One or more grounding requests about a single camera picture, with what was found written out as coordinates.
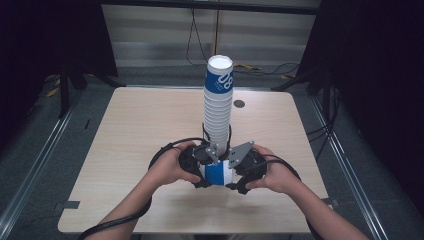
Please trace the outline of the black overhead beam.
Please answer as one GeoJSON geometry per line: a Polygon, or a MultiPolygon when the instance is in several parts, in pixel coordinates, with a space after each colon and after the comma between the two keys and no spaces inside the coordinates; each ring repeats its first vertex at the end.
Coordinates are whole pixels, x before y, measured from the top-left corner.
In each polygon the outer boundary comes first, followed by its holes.
{"type": "Polygon", "coordinates": [[[122,5],[122,6],[224,10],[224,11],[279,13],[279,14],[297,14],[297,15],[317,15],[320,13],[319,8],[313,8],[313,7],[278,6],[278,5],[233,3],[233,2],[210,2],[210,1],[189,1],[189,0],[94,0],[94,1],[100,4],[122,5]]]}

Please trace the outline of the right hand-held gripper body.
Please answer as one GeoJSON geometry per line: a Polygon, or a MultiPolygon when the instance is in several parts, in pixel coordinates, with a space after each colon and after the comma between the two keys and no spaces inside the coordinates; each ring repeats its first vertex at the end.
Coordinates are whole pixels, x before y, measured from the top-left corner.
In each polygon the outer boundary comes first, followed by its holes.
{"type": "Polygon", "coordinates": [[[249,141],[229,149],[229,168],[234,170],[240,179],[236,183],[226,184],[226,187],[243,195],[249,192],[246,185],[261,179],[267,171],[266,160],[253,149],[253,145],[254,142],[249,141]]]}

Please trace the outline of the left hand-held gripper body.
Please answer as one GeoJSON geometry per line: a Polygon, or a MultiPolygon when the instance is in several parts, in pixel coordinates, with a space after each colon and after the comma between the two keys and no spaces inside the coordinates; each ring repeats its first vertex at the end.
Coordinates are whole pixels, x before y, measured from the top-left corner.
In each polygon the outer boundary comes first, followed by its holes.
{"type": "Polygon", "coordinates": [[[193,175],[200,178],[197,183],[194,183],[195,188],[208,188],[211,183],[204,177],[200,170],[200,166],[217,164],[219,162],[217,155],[217,144],[210,145],[192,145],[187,147],[178,158],[180,167],[193,175]]]}

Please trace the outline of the person's right hand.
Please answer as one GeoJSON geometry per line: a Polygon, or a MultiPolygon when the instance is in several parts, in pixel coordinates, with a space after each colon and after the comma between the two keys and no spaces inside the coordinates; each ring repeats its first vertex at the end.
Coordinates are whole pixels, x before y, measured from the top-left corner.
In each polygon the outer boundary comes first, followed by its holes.
{"type": "Polygon", "coordinates": [[[261,179],[246,184],[247,189],[267,188],[277,193],[294,196],[303,186],[303,183],[282,163],[268,148],[254,145],[253,149],[262,155],[267,164],[267,171],[261,179]]]}

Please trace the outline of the stack of paper cups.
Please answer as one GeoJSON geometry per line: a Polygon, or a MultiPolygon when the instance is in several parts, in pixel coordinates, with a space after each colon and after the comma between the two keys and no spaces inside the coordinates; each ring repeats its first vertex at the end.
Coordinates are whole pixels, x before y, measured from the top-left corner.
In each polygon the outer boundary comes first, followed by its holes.
{"type": "Polygon", "coordinates": [[[212,56],[204,83],[204,129],[218,156],[227,150],[233,82],[233,61],[224,55],[212,56]]]}

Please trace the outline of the person's left hand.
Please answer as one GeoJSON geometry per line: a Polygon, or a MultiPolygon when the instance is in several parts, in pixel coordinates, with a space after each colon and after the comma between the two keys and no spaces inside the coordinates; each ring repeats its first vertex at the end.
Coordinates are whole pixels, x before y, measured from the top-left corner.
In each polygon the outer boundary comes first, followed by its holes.
{"type": "Polygon", "coordinates": [[[148,170],[145,178],[155,187],[168,185],[177,180],[185,180],[191,183],[199,182],[199,176],[183,170],[179,164],[180,154],[187,147],[194,145],[195,143],[192,141],[183,142],[161,154],[148,170]]]}

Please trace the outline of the metal floor rail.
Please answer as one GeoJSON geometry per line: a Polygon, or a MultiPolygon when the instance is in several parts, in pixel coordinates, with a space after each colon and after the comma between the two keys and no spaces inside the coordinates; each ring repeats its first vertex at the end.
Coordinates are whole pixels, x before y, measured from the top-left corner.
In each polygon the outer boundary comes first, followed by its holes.
{"type": "Polygon", "coordinates": [[[25,207],[52,153],[56,149],[56,146],[79,102],[80,99],[76,99],[69,109],[65,111],[64,115],[56,122],[51,134],[43,145],[43,148],[35,159],[35,162],[31,166],[29,172],[25,176],[22,184],[19,186],[17,192],[8,203],[5,211],[0,216],[0,240],[7,240],[9,234],[14,228],[16,221],[23,211],[23,208],[25,207]]]}
{"type": "Polygon", "coordinates": [[[330,129],[328,121],[324,117],[324,111],[318,98],[311,96],[310,100],[320,121],[320,124],[325,129],[326,139],[328,140],[332,151],[340,165],[340,168],[347,180],[347,183],[352,191],[355,201],[371,231],[374,240],[389,240],[386,231],[384,230],[380,218],[372,206],[367,194],[365,193],[357,175],[354,171],[345,150],[343,149],[338,136],[330,129]]]}

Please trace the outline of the single blue white paper cup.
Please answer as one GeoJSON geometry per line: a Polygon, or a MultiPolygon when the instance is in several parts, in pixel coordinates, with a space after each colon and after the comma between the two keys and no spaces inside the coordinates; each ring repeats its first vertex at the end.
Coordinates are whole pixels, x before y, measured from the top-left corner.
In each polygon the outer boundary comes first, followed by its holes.
{"type": "Polygon", "coordinates": [[[200,172],[212,185],[225,186],[233,182],[233,170],[228,161],[202,165],[200,172]]]}

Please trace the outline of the dark curtain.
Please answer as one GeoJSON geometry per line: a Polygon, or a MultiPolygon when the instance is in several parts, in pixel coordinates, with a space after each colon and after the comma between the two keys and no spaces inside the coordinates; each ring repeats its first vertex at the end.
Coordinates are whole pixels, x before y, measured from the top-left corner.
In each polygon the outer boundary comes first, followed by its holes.
{"type": "Polygon", "coordinates": [[[38,99],[47,76],[66,69],[115,76],[102,6],[90,0],[0,0],[0,149],[38,99]]]}
{"type": "Polygon", "coordinates": [[[321,0],[301,60],[424,214],[424,0],[321,0]]]}

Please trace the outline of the black metal stand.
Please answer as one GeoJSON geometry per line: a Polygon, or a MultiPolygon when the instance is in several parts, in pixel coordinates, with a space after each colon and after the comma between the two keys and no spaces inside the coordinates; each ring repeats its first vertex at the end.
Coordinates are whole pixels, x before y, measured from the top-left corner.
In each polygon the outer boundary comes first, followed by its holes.
{"type": "Polygon", "coordinates": [[[324,126],[326,133],[331,133],[334,120],[330,115],[331,102],[331,80],[329,72],[319,68],[308,70],[305,73],[297,74],[291,77],[286,83],[272,87],[275,92],[283,92],[296,84],[308,83],[306,92],[313,100],[316,100],[319,92],[322,92],[322,101],[320,102],[321,109],[318,113],[324,118],[324,126]]]}
{"type": "Polygon", "coordinates": [[[114,88],[125,87],[125,84],[112,80],[83,61],[64,59],[60,67],[60,118],[64,117],[70,109],[69,83],[72,83],[76,90],[85,90],[88,85],[84,77],[85,74],[92,74],[94,77],[114,88]]]}

